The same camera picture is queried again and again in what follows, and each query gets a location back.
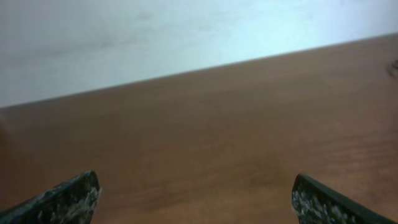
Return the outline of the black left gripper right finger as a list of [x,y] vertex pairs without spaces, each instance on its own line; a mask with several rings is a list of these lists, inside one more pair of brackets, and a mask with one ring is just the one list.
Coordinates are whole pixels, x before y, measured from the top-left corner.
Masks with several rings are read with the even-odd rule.
[[305,174],[295,178],[291,204],[300,224],[395,224]]

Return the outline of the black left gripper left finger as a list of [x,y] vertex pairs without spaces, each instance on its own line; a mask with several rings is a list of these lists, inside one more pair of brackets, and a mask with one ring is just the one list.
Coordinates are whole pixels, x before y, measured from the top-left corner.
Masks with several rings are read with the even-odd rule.
[[96,172],[86,171],[1,212],[1,224],[90,223],[101,189]]

